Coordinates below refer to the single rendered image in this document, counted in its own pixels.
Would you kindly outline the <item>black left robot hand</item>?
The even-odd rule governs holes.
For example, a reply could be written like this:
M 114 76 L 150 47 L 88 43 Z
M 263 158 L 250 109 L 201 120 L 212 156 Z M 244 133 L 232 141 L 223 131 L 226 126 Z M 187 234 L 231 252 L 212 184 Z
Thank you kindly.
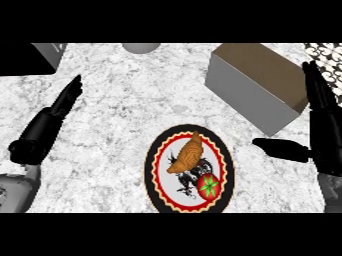
M 76 76 L 49 107 L 30 120 L 21 135 L 8 145 L 9 161 L 21 165 L 39 165 L 54 144 L 65 115 L 82 93 L 80 76 Z

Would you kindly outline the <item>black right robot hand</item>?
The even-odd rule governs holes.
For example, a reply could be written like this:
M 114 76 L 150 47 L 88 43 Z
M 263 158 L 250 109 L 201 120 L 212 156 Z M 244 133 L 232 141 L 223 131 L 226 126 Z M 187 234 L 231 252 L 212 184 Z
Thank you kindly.
M 312 159 L 317 172 L 342 177 L 342 107 L 314 61 L 302 63 L 309 102 L 309 146 L 284 139 L 254 138 L 269 157 L 306 163 Z

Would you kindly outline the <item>brown cardboard box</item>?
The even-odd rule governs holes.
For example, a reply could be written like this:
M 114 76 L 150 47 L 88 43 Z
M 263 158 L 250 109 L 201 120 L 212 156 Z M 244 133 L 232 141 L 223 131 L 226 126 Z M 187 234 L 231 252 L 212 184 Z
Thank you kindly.
M 204 86 L 266 136 L 300 115 L 308 99 L 300 67 L 260 43 L 222 43 Z

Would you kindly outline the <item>black-rimmed rooster plate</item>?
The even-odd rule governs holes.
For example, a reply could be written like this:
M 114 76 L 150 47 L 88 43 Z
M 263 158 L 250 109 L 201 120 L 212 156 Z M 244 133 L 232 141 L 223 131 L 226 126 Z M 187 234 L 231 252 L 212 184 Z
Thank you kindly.
M 197 165 L 181 173 L 166 169 L 192 132 L 198 133 L 203 153 Z M 213 201 L 206 201 L 197 193 L 197 179 L 212 173 L 219 180 L 221 191 Z M 234 188 L 234 164 L 228 149 L 204 127 L 184 124 L 166 129 L 156 137 L 144 162 L 144 184 L 151 204 L 160 213 L 219 213 L 228 205 Z

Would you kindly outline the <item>brown croissant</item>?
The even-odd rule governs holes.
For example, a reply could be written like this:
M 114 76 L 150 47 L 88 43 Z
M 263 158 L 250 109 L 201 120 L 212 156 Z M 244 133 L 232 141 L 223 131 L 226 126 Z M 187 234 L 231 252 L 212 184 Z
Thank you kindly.
M 188 171 L 197 165 L 203 153 L 201 140 L 197 132 L 192 132 L 188 142 L 184 144 L 176 161 L 166 169 L 167 173 L 181 173 Z

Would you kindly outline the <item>black appliance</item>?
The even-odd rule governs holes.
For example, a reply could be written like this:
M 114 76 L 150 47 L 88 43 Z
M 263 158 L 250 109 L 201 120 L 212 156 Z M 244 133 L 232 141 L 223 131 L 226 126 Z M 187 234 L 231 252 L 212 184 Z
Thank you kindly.
M 33 43 L 0 43 L 0 76 L 55 73 Z

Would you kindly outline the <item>grey panel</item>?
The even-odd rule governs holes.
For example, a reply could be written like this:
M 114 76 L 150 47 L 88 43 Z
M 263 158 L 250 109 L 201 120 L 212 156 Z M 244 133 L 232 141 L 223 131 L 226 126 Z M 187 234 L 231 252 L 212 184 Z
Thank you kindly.
M 52 69 L 57 69 L 61 56 L 65 50 L 65 43 L 33 43 L 33 47 L 43 56 Z

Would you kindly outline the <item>red tomato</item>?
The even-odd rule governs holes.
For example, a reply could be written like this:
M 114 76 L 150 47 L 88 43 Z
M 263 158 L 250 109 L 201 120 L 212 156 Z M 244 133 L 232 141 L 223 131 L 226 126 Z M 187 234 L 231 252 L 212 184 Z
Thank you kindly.
M 213 201 L 219 196 L 221 184 L 212 173 L 203 174 L 197 179 L 197 193 L 206 201 Z

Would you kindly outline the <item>grey round object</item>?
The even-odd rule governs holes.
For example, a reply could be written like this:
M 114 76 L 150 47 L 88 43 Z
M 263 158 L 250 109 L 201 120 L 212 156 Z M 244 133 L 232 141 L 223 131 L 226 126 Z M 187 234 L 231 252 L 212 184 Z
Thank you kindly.
M 159 43 L 123 43 L 123 49 L 132 54 L 147 54 L 157 49 Z

